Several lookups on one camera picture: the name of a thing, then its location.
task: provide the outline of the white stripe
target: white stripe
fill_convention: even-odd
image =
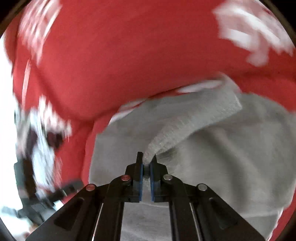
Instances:
[[[31,63],[30,63],[30,60],[28,60],[26,69],[25,69],[24,83],[22,85],[22,109],[23,110],[25,109],[25,104],[26,104],[26,95],[27,95],[30,71],[31,71]]]

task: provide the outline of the red cloth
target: red cloth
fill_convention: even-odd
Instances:
[[[121,105],[218,72],[230,76],[243,92],[296,110],[296,57],[270,48],[267,64],[248,63],[249,51],[219,38],[213,10],[222,0],[52,1],[60,9],[44,40],[42,57],[38,60],[30,44],[36,35],[26,38],[25,31],[16,42],[11,40],[15,32],[8,31],[7,48],[15,50],[8,54],[15,60],[13,90],[19,102],[29,61],[25,109],[37,108],[43,95],[53,111],[71,123],[72,136],[56,153],[63,163],[63,182],[81,177],[88,183],[95,136]]]

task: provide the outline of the screw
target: screw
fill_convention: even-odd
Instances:
[[[203,183],[202,184],[199,184],[198,185],[198,189],[201,190],[201,191],[206,191],[207,190],[207,185],[205,185]]]
[[[96,189],[96,186],[94,184],[88,184],[85,189],[91,192]]]
[[[165,174],[163,175],[163,179],[166,181],[171,181],[173,179],[173,176],[170,174]]]
[[[131,179],[131,177],[129,175],[122,175],[121,176],[122,181],[129,181],[130,179]]]

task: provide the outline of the red fabric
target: red fabric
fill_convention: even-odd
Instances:
[[[63,182],[78,177],[88,182],[95,136],[121,105],[218,72],[229,75],[243,92],[296,110],[296,57],[270,48],[266,65],[248,63],[249,51],[219,38],[213,10],[223,2],[60,0],[38,64],[24,33],[16,43],[15,34],[7,33],[19,102],[29,61],[25,109],[37,108],[43,95],[54,112],[71,122],[72,136],[56,153]]]

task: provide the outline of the gray cloth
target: gray cloth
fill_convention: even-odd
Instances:
[[[267,238],[295,190],[296,119],[282,106],[256,95],[242,95],[243,109],[236,113],[239,104],[229,94],[224,99],[206,91],[144,103],[97,136],[90,182],[109,183],[135,162],[137,151],[148,153],[146,157],[155,152],[169,173],[184,183],[206,183]],[[205,95],[208,102],[214,99],[220,104],[209,105]],[[223,109],[223,103],[230,108]],[[218,111],[208,113],[210,106]],[[155,148],[158,141],[168,143],[166,136],[171,133],[163,135],[163,130],[167,123],[176,123],[172,118],[178,122],[176,113],[187,116],[191,120],[187,123],[196,120],[189,124],[191,135],[186,130],[167,150]],[[180,127],[187,123],[168,130],[182,133]],[[121,240],[171,240],[168,208],[157,207],[148,198],[147,185],[145,203],[126,203]]]

